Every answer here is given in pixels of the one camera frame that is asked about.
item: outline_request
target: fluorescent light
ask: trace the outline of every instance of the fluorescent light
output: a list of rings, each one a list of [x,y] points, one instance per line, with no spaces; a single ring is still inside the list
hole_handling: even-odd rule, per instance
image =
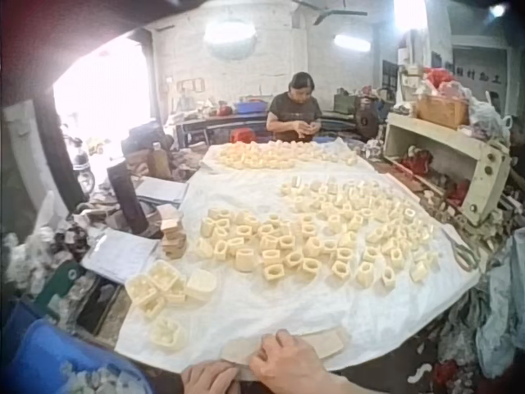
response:
[[[491,14],[494,18],[499,18],[500,16],[503,16],[503,14],[505,14],[505,11],[507,11],[507,6],[504,4],[498,4],[491,7]]]
[[[425,0],[394,0],[395,25],[401,31],[427,28]]]
[[[230,44],[245,41],[255,36],[255,27],[241,21],[212,23],[206,28],[204,41],[209,44]]]
[[[359,52],[369,52],[370,43],[364,39],[355,39],[354,37],[349,37],[348,35],[338,34],[334,38],[334,43],[337,46],[347,49],[353,49],[354,51]]]

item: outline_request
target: woman's hand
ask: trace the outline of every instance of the woman's hand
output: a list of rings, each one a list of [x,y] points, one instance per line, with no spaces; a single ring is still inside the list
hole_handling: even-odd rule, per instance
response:
[[[274,394],[345,392],[341,381],[324,369],[315,350],[286,330],[264,336],[261,350],[252,357],[249,367]]]
[[[239,370],[225,361],[206,361],[185,369],[180,375],[185,394],[235,394],[240,393],[234,382]]]

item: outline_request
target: woman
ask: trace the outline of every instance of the woman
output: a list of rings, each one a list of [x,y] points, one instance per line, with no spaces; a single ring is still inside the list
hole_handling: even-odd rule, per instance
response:
[[[321,130],[322,112],[312,97],[314,89],[312,77],[307,72],[298,72],[288,85],[288,91],[273,99],[266,128],[278,140],[309,142]]]

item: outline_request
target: blue container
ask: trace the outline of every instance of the blue container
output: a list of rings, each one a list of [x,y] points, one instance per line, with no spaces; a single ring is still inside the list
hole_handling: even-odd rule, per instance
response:
[[[22,314],[12,315],[7,322],[2,341],[10,341],[11,336],[16,341],[14,337],[22,333],[21,325],[28,322],[29,315],[24,310],[18,312]],[[145,376],[130,361],[109,350],[80,341],[45,320],[34,320],[22,335],[24,338],[16,355],[0,373],[4,392],[58,394],[67,382],[60,368],[69,361],[76,372],[94,371],[102,367],[125,371],[141,381],[147,393],[153,393]]]
[[[247,103],[235,103],[237,113],[266,112],[268,103],[266,101],[248,101]]]

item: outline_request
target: stool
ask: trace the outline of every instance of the stool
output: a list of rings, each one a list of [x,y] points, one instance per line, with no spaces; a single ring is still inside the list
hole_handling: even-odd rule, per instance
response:
[[[255,133],[248,127],[234,129],[231,131],[230,142],[235,143],[237,141],[249,144],[250,142],[255,141]]]

